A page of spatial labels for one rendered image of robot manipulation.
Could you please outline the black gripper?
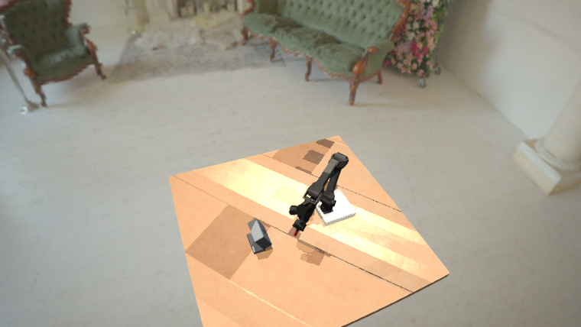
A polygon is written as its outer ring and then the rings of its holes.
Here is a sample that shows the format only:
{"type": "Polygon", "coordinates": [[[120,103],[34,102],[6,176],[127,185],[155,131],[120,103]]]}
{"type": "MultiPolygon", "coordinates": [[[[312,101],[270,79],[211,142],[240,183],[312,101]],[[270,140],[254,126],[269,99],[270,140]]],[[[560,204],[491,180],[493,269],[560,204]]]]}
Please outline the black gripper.
{"type": "Polygon", "coordinates": [[[299,230],[304,231],[304,229],[307,226],[307,223],[310,220],[310,217],[313,215],[313,212],[309,212],[305,216],[301,216],[300,218],[298,217],[299,219],[295,220],[293,226],[297,229],[297,231],[299,230]]]}

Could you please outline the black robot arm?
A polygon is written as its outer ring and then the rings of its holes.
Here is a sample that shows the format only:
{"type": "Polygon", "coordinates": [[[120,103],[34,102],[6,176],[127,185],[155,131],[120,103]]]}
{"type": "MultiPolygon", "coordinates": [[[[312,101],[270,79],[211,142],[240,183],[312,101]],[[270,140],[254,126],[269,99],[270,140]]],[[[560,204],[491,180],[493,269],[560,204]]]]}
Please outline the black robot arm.
{"type": "Polygon", "coordinates": [[[313,212],[319,202],[321,202],[321,211],[326,214],[333,212],[337,201],[335,200],[335,189],[339,180],[341,171],[349,162],[349,158],[340,152],[332,154],[325,170],[320,175],[319,179],[308,187],[303,195],[304,202],[298,206],[290,206],[289,214],[297,215],[297,217],[305,216],[309,212],[313,212]],[[328,182],[326,191],[324,186],[328,182]],[[308,196],[310,197],[308,197],[308,196]]]}

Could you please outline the grey sloped panel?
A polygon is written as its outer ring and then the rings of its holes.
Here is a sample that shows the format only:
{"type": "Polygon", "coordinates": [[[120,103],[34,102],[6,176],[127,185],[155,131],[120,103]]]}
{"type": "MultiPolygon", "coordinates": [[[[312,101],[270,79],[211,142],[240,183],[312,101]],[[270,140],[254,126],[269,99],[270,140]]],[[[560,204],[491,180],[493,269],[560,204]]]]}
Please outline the grey sloped panel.
{"type": "Polygon", "coordinates": [[[253,254],[266,251],[266,248],[272,245],[263,224],[256,218],[248,222],[251,233],[247,234],[249,243],[252,247],[253,254]]]}

